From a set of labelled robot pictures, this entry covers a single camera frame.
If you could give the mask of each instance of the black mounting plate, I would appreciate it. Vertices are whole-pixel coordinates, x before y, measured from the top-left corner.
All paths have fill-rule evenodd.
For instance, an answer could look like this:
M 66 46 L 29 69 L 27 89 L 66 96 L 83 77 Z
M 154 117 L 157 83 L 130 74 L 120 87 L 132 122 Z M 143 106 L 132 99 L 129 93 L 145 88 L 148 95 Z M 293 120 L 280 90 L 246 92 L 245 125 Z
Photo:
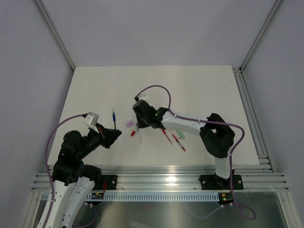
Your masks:
M 104 181 L 106 182 L 106 190 L 116 190 L 117 175 L 102 174 L 101 183 L 103 183 Z M 95 185 L 92 190 L 104 190 L 104 188 L 102 184 L 99 184 L 98 186 Z
M 219 186 L 214 174 L 200 175 L 199 181 L 202 190 L 230 190 L 230 178 L 226 186 Z M 241 175 L 232 176 L 233 190 L 243 190 L 244 185 Z

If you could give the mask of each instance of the white wall panel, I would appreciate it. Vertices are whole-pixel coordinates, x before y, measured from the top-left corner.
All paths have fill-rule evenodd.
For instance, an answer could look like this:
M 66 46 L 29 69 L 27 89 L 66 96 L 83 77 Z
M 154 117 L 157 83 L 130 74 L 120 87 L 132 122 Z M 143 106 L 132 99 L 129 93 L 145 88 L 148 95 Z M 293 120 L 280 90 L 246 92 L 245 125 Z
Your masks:
M 0 7 L 0 227 L 20 228 L 72 71 L 31 0 Z
M 304 225 L 304 2 L 285 1 L 245 70 L 277 171 Z
M 239 66 L 274 0 L 42 2 L 76 66 Z

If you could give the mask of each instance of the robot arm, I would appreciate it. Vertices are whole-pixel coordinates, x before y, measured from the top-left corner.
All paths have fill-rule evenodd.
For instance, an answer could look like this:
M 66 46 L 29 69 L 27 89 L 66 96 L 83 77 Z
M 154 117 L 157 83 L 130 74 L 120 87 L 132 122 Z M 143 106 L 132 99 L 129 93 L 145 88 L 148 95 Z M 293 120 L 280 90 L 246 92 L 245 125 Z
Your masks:
M 228 151 L 233 145 L 235 133 L 229 126 L 202 123 L 201 120 L 224 122 L 218 115 L 212 113 L 209 117 L 188 116 L 175 113 L 185 119 L 176 118 L 167 108 L 155 110 L 146 101 L 139 100 L 133 106 L 139 128 L 153 127 L 161 129 L 177 129 L 199 136 L 207 151 L 214 156 L 216 175 L 227 180 L 230 176 Z
M 78 131 L 65 134 L 52 175 L 55 192 L 46 228 L 71 228 L 87 194 L 96 186 L 102 188 L 101 169 L 84 165 L 82 159 L 98 146 L 110 148 L 122 134 L 119 130 L 104 128 L 97 123 L 98 115 L 88 112 L 84 123 L 89 127 L 87 136 Z M 38 223 L 43 227 L 51 205 L 51 196 Z

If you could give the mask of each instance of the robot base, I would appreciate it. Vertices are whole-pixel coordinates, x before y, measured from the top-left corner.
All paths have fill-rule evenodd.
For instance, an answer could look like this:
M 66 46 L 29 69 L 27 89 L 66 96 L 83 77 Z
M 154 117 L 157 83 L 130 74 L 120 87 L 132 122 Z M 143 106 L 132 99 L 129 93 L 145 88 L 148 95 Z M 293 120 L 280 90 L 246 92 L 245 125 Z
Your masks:
M 202 190 L 230 190 L 230 178 L 227 180 L 218 177 L 216 174 L 200 175 L 199 181 Z M 232 176 L 234 190 L 243 190 L 244 185 L 241 175 Z
M 95 185 L 92 190 L 104 190 L 103 182 L 106 182 L 106 190 L 116 190 L 117 175 L 102 174 L 100 184 Z

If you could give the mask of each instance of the pink eraser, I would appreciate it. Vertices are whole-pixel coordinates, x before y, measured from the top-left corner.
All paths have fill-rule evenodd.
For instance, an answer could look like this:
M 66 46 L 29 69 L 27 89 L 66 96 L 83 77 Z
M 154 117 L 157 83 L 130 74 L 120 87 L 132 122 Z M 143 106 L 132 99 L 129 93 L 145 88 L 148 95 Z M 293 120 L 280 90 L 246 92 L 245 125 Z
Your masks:
M 131 121 L 127 122 L 127 123 L 125 124 L 125 126 L 126 126 L 126 127 L 131 127 L 133 124 L 134 124 L 134 122 L 131 120 Z

